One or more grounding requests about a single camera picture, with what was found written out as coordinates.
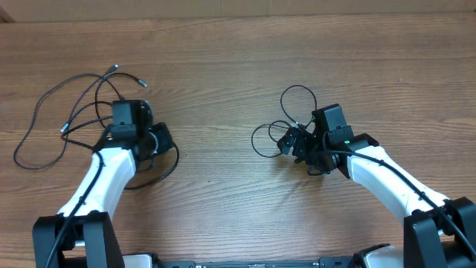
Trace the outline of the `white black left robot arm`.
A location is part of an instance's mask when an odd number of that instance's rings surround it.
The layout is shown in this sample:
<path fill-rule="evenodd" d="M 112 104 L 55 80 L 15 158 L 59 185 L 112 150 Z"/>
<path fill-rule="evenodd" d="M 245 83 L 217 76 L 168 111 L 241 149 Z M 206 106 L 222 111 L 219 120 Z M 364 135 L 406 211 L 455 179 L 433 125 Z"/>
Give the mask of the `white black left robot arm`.
<path fill-rule="evenodd" d="M 112 217 L 145 160 L 176 147 L 164 122 L 139 128 L 110 124 L 92 148 L 91 165 L 71 199 L 33 225 L 38 267 L 159 267 L 154 253 L 121 252 Z"/>

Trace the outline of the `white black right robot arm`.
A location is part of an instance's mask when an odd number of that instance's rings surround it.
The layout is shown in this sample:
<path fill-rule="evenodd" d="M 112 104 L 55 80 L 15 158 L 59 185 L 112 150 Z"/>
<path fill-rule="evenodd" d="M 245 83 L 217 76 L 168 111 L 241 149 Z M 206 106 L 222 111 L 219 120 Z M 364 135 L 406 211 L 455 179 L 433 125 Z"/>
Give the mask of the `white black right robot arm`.
<path fill-rule="evenodd" d="M 404 245 L 384 243 L 353 255 L 350 267 L 474 267 L 475 204 L 425 186 L 400 167 L 368 134 L 351 127 L 308 133 L 291 127 L 280 152 L 309 166 L 309 175 L 335 169 L 365 187 L 401 223 Z"/>

